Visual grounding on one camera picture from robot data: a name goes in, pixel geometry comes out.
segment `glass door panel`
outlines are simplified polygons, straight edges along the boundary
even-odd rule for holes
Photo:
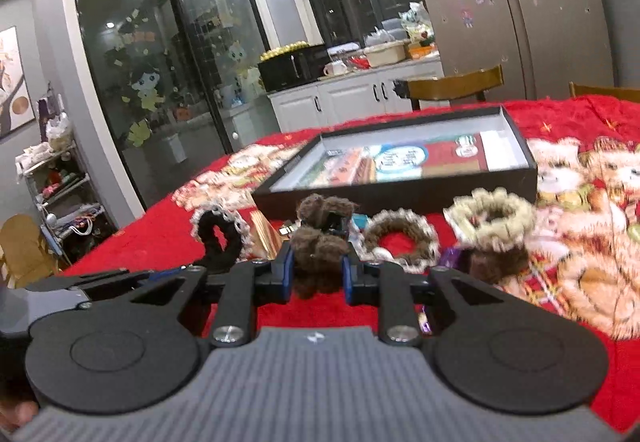
[[[206,92],[234,150],[280,131],[258,62],[267,40],[254,0],[180,0]]]
[[[173,0],[77,0],[77,8],[100,105],[148,207],[230,150],[224,127]]]

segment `cabinet handle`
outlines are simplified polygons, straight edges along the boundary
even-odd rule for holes
[[[300,74],[298,72],[298,67],[296,66],[296,59],[293,56],[291,56],[291,64],[293,65],[293,71],[296,73],[296,77],[298,79],[300,79]]]

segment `door frame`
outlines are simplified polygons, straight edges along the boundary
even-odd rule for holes
[[[91,76],[89,61],[84,50],[84,42],[82,41],[82,33],[80,22],[76,13],[76,0],[62,0],[63,11],[65,14],[66,30],[68,32],[71,44],[71,52],[78,79],[82,87],[84,99],[89,111],[90,118],[94,125],[95,131],[100,140],[100,145],[104,151],[109,167],[118,183],[122,195],[135,218],[140,218],[145,213],[142,201],[138,197],[133,182],[129,178],[127,169],[118,153],[113,137],[107,125],[106,118],[102,112],[98,94],[94,86],[94,80]],[[269,12],[266,0],[255,0],[258,14],[262,20],[264,31],[267,35],[270,48],[276,48],[280,45],[278,35],[276,34],[275,25]]]

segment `chair backrest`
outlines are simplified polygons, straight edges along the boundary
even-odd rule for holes
[[[0,229],[0,245],[10,278],[24,287],[56,271],[56,260],[42,241],[40,228],[28,215],[9,218]]]
[[[569,83],[572,98],[577,96],[613,96],[622,101],[640,102],[640,88],[613,88],[612,86],[587,86]]]
[[[412,77],[406,80],[409,96],[422,101],[452,101],[476,96],[484,102],[484,91],[504,84],[502,65],[490,70],[477,70],[459,76],[442,78]]]

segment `black microwave oven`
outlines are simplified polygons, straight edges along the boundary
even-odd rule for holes
[[[324,75],[331,60],[324,45],[313,45],[280,54],[258,63],[264,89],[276,92],[313,83]]]

